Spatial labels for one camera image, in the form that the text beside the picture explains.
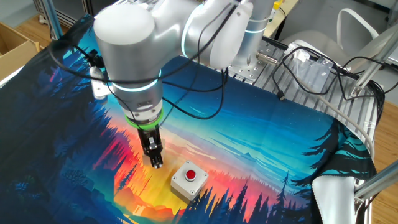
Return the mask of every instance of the printed fabric mat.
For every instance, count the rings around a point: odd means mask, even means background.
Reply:
[[[62,39],[98,50],[92,24],[85,16]],[[79,51],[55,55],[88,74]],[[175,58],[162,71],[186,61]],[[220,73],[194,64],[167,80],[190,86],[198,68],[194,88],[221,84]],[[164,85],[171,101],[184,93]],[[320,223],[315,177],[376,173],[364,144],[336,119],[232,78],[213,119],[172,111],[160,127],[161,169],[143,164],[137,130],[116,99],[95,100],[90,81],[60,70],[47,49],[0,95],[0,223]],[[208,116],[220,99],[221,90],[189,93],[178,105]],[[164,102],[165,114],[170,109]],[[209,173],[188,205],[170,191],[187,160]]]

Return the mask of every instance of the emergency stop button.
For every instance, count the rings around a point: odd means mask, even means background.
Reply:
[[[195,178],[197,177],[197,174],[195,173],[195,171],[193,171],[193,170],[188,170],[186,173],[185,173],[185,179],[187,180],[187,181],[194,181],[195,180]]]

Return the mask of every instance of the table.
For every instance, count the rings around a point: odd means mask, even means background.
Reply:
[[[285,0],[284,3],[280,5],[280,8],[283,9],[286,13],[286,17],[289,15],[289,13],[292,11],[294,6],[299,2],[299,0]],[[272,20],[271,23],[268,23],[265,31],[264,31],[264,37],[270,37],[274,34],[275,31],[277,31],[275,35],[275,40],[279,39],[280,33],[282,32],[282,29],[284,28],[285,25],[285,15],[284,13],[279,9]]]
[[[80,25],[88,29],[91,27],[87,24],[89,19]],[[93,35],[88,33],[82,37],[81,30],[74,29],[75,34],[68,36],[76,38],[76,42],[85,39],[79,42],[84,49],[97,48]],[[87,69],[78,52],[68,54],[59,49],[56,53],[57,57],[65,57],[64,62],[68,65]],[[165,66],[165,72],[184,61],[185,58],[173,60]],[[209,68],[203,69],[197,88],[218,86],[220,74]],[[184,73],[170,77],[169,81],[186,86],[193,71],[194,65]],[[165,157],[166,163],[161,170],[154,170],[142,165],[142,150],[136,141],[136,133],[123,120],[124,114],[116,99],[110,98],[106,105],[93,101],[90,83],[56,69],[45,50],[15,79],[0,89],[8,96],[0,98],[4,107],[0,117],[7,117],[0,125],[3,128],[0,129],[3,133],[0,136],[0,174],[3,177],[0,194],[5,196],[3,202],[7,202],[7,206],[2,206],[5,215],[0,221],[12,217],[18,222],[35,218],[31,223],[48,223],[44,219],[50,218],[60,223],[105,223],[106,220],[113,223],[132,223],[131,220],[153,223],[151,220],[155,220],[178,224],[191,223],[190,220],[198,223],[219,220],[226,223],[229,220],[231,223],[235,219],[239,223],[260,223],[257,220],[265,220],[263,215],[267,216],[268,209],[274,205],[274,212],[267,217],[268,223],[280,223],[280,214],[285,211],[290,211],[284,215],[286,221],[289,218],[297,222],[302,215],[298,217],[294,211],[303,214],[308,209],[308,199],[304,200],[295,192],[302,189],[302,185],[308,185],[306,180],[309,178],[306,177],[313,173],[308,165],[319,161],[318,157],[310,155],[305,160],[299,157],[303,157],[303,152],[311,151],[308,147],[311,149],[326,139],[330,148],[336,149],[338,143],[331,138],[339,132],[334,126],[338,123],[331,116],[291,101],[282,103],[269,91],[260,90],[262,86],[253,88],[230,80],[226,102],[216,119],[197,121],[178,112],[172,113],[162,127],[169,156]],[[183,94],[181,90],[164,87],[165,97],[172,101]],[[181,106],[208,114],[218,103],[219,92],[200,98],[192,93]],[[29,113],[16,109],[22,105]],[[206,186],[208,190],[188,207],[167,188],[169,174],[187,159],[211,173],[211,181]],[[301,191],[301,194],[308,198],[305,192]],[[214,206],[213,211],[205,209],[208,203]]]

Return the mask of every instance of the metal frame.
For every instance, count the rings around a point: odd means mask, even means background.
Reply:
[[[390,55],[395,51],[398,47],[398,31],[396,31],[391,38],[387,41],[385,46],[382,48],[380,53],[375,56],[375,60],[378,62],[385,63],[388,61]],[[376,74],[376,72],[381,67],[378,63],[371,63],[370,66],[365,70],[365,73],[361,76],[361,78],[355,83],[354,90],[352,91],[351,96],[358,96],[362,89],[369,83],[372,77]]]
[[[81,3],[83,4],[85,13],[94,16],[93,3],[91,2],[91,0],[81,0]]]
[[[48,22],[51,38],[58,40],[63,36],[63,32],[52,0],[38,0],[38,2],[42,6],[44,16]]]

